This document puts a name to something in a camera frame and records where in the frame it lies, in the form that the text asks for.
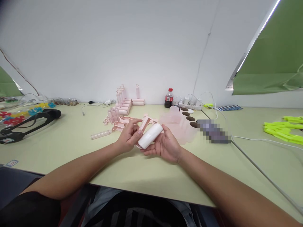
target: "white wall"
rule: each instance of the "white wall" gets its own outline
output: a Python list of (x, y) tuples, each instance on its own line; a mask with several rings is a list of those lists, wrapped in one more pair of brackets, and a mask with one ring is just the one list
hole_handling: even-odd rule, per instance
[[(303, 108), (301, 92), (231, 96), (225, 91), (276, 0), (220, 1), (194, 86), (218, 2), (6, 1), (0, 47), (48, 97), (105, 101), (115, 98), (120, 84), (135, 97), (139, 84), (147, 103), (163, 103), (172, 87), (175, 96), (211, 91), (218, 105)], [(2, 56), (0, 65), (24, 92), (33, 92)]]
[(121, 84), (135, 97), (139, 84), (147, 103), (163, 103), (170, 87), (193, 91), (217, 2), (10, 1), (0, 47), (48, 97), (105, 101)]

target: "person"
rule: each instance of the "person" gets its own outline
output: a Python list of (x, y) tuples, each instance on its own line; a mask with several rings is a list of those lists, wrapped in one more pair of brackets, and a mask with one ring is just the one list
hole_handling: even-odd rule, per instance
[[(89, 182), (113, 158), (132, 150), (142, 135), (137, 125), (141, 121), (131, 120), (115, 143), (72, 160), (31, 184), (0, 211), (0, 226), (58, 226), (60, 201)], [(178, 164), (234, 225), (301, 226), (249, 186), (182, 148), (169, 128), (162, 127), (164, 134), (141, 152)], [(120, 190), (111, 193), (111, 190), (114, 189), (97, 192), (82, 226), (192, 225), (167, 199)]]

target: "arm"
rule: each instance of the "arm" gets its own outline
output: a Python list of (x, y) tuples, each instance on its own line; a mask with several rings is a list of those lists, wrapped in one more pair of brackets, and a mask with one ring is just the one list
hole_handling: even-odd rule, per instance
[(144, 155), (157, 154), (177, 162), (208, 194), (213, 202), (237, 226), (301, 226), (290, 215), (267, 198), (232, 176), (202, 161), (182, 148), (169, 128)]
[(89, 182), (110, 160), (134, 147), (142, 135), (142, 131), (138, 130), (137, 125), (141, 121), (141, 119), (130, 121), (115, 143), (58, 167), (30, 185), (21, 194), (36, 191), (57, 200), (73, 194), (82, 185)]

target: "forearm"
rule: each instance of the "forearm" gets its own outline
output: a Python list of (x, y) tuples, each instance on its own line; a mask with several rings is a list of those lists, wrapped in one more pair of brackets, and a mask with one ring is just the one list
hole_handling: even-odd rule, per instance
[(267, 198), (183, 149), (179, 165), (237, 226), (300, 226)]
[(115, 144), (72, 160), (45, 175), (22, 193), (37, 191), (49, 198), (61, 200), (73, 194), (102, 169), (120, 151)]

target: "red label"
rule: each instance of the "red label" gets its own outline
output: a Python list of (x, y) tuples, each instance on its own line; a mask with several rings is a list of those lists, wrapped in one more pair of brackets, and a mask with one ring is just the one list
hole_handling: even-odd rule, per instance
[(173, 97), (165, 97), (165, 101), (172, 102), (173, 101)]

